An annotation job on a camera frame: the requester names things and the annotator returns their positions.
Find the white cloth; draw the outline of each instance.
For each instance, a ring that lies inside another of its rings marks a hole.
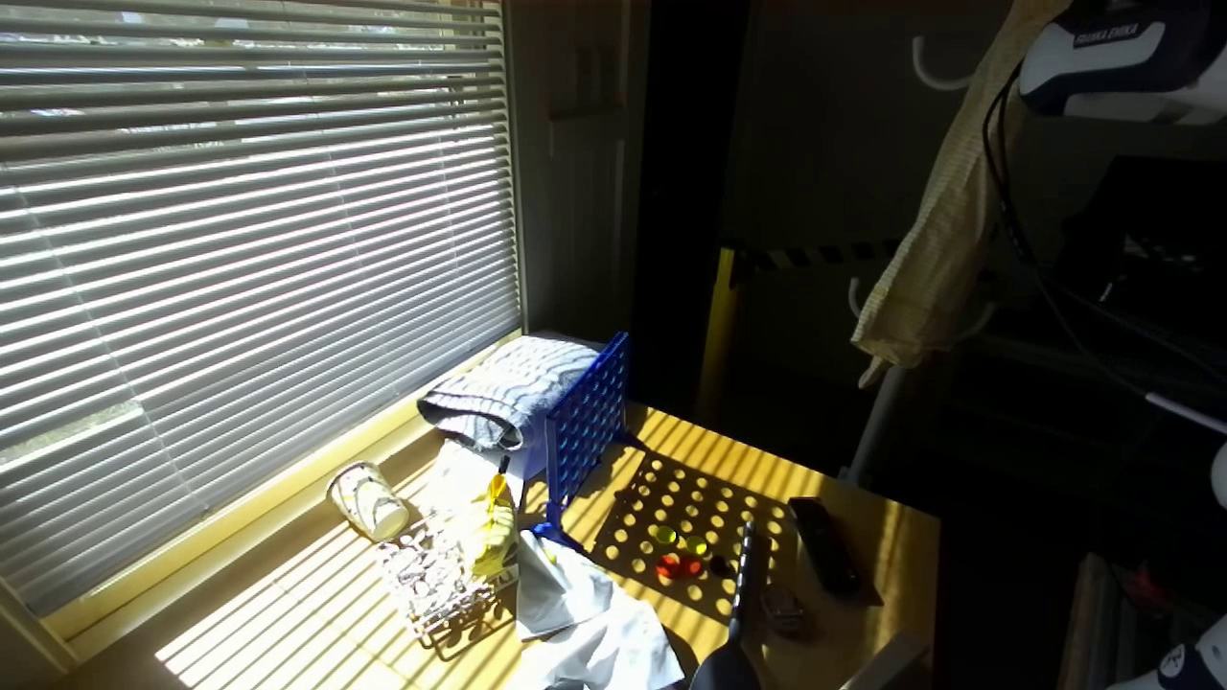
[[[585,556],[519,536],[519,633],[532,636],[514,687],[674,687],[681,667],[652,604],[630,598]]]

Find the window blind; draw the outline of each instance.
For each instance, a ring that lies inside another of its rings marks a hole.
[[[0,163],[33,612],[519,326],[493,0],[5,4]]]

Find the window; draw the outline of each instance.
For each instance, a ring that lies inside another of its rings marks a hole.
[[[493,0],[5,4],[0,130],[33,612],[519,326]]]

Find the dark wall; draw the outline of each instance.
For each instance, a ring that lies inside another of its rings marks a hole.
[[[697,396],[744,21],[746,0],[652,4],[630,388],[668,410]]]

